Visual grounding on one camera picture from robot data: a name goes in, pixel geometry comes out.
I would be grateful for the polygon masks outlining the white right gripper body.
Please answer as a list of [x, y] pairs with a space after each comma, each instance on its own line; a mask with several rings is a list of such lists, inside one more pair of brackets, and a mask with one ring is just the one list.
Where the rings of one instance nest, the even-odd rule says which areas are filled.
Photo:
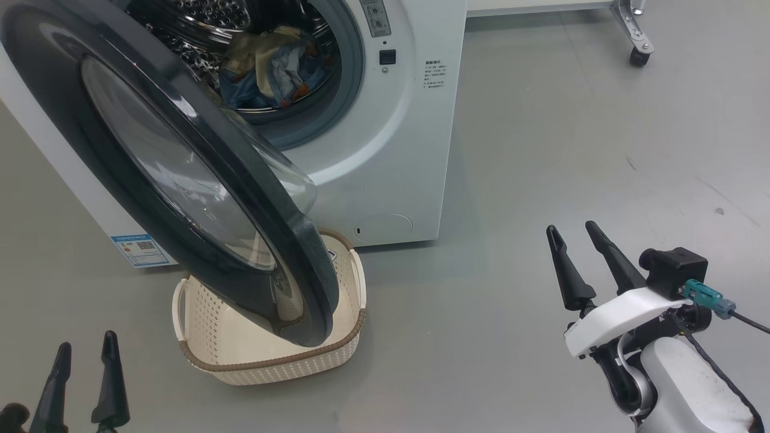
[[690, 299], [666, 299], [647, 287], [627, 291], [572, 324], [564, 332], [567, 350], [572, 357], [589, 354], [591, 348], [605, 345], [671, 308], [691, 304]]

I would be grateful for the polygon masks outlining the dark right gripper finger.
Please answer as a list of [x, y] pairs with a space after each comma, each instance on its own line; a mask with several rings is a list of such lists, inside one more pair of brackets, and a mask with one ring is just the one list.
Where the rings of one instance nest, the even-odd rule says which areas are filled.
[[595, 307], [594, 288], [585, 282], [570, 260], [567, 244], [555, 225], [547, 227], [546, 236], [564, 308], [570, 312], [591, 312]]
[[625, 254], [608, 238], [596, 222], [588, 220], [585, 223], [585, 228], [594, 244], [595, 250], [605, 258], [605, 262], [618, 287], [617, 295], [646, 287], [646, 280], [635, 264], [628, 260]]

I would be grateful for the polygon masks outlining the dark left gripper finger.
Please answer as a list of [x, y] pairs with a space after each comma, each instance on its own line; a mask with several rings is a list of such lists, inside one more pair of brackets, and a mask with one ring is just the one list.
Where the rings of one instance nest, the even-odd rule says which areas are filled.
[[119, 354], [117, 334], [105, 332], [101, 360], [103, 364], [99, 400], [91, 414], [91, 422], [99, 429], [117, 429], [131, 419], [123, 362]]
[[72, 346], [69, 343], [61, 343], [31, 421], [30, 432], [69, 431], [64, 422], [64, 414], [71, 361]]

